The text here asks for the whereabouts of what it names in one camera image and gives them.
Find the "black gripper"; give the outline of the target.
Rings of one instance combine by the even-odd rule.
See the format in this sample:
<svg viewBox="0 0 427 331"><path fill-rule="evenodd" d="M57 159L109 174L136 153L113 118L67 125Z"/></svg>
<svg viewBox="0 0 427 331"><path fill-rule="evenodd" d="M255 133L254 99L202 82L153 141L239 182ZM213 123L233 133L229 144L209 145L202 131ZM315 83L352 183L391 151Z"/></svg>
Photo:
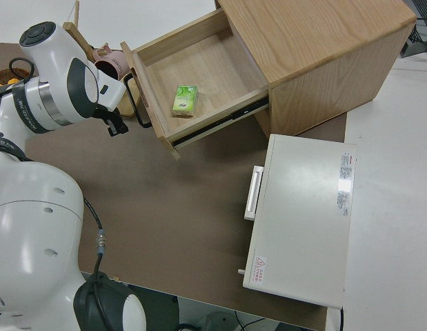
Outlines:
<svg viewBox="0 0 427 331"><path fill-rule="evenodd" d="M123 119L121 119L121 115L118 110L111 112L104 106L97 105L94 111L94 118L107 121L110 136L116 136L118 134L125 134L128 132L128 127L123 122Z"/></svg>

